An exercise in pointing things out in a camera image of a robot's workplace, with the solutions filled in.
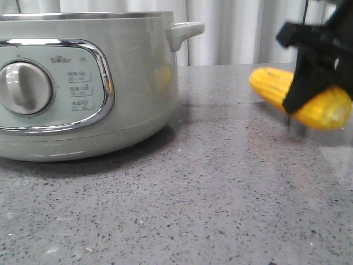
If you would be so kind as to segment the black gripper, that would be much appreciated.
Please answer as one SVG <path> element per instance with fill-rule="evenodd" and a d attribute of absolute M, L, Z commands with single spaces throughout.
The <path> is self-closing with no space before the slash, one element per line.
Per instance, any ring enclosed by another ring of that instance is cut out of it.
<path fill-rule="evenodd" d="M 338 1 L 321 25 L 286 22 L 276 40 L 298 52 L 293 80 L 282 102 L 286 113 L 297 112 L 331 86 L 352 95 L 352 1 Z"/>

